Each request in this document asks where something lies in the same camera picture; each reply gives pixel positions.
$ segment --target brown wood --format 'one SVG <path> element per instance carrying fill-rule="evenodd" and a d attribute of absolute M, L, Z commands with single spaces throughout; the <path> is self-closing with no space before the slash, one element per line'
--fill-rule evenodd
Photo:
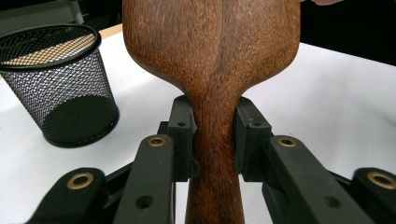
<path fill-rule="evenodd" d="M 102 37 L 102 39 L 106 39 L 110 36 L 116 35 L 121 32 L 122 32 L 122 24 L 118 24 L 99 31 L 99 34 Z"/>
<path fill-rule="evenodd" d="M 245 90 L 293 60 L 300 0 L 124 0 L 122 15 L 131 57 L 191 100 L 201 170 L 186 223 L 244 223 L 233 112 Z"/>

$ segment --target metal mesh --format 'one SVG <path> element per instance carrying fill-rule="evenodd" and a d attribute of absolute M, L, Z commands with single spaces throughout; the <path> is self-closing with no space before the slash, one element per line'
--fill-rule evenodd
<path fill-rule="evenodd" d="M 99 44 L 100 36 L 81 25 L 0 37 L 1 75 L 54 145 L 87 145 L 117 123 Z"/>

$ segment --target black mechanical linkage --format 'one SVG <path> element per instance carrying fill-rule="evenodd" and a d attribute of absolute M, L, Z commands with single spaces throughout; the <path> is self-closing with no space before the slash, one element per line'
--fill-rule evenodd
<path fill-rule="evenodd" d="M 141 142 L 133 163 L 106 177 L 94 168 L 64 175 L 28 223 L 173 224 L 175 183 L 199 174 L 192 156 L 195 130 L 187 97 L 177 97 L 169 121 Z M 247 182 L 262 182 L 275 224 L 396 220 L 396 175 L 362 168 L 348 180 L 327 171 L 300 140 L 274 136 L 268 121 L 243 97 L 233 134 L 235 170 Z"/>

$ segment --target black mesh pencil cup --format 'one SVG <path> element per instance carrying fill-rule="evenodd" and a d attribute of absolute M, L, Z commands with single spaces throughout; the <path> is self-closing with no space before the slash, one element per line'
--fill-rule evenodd
<path fill-rule="evenodd" d="M 76 24 L 0 37 L 0 74 L 55 146 L 88 145 L 118 122 L 100 43 L 96 31 Z"/>

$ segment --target wooden handle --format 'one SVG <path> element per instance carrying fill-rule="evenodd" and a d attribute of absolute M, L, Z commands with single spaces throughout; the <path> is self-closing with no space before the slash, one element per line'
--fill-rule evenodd
<path fill-rule="evenodd" d="M 186 223 L 244 223 L 233 113 L 246 89 L 293 60 L 300 0 L 123 0 L 122 16 L 131 57 L 191 100 L 200 175 Z"/>

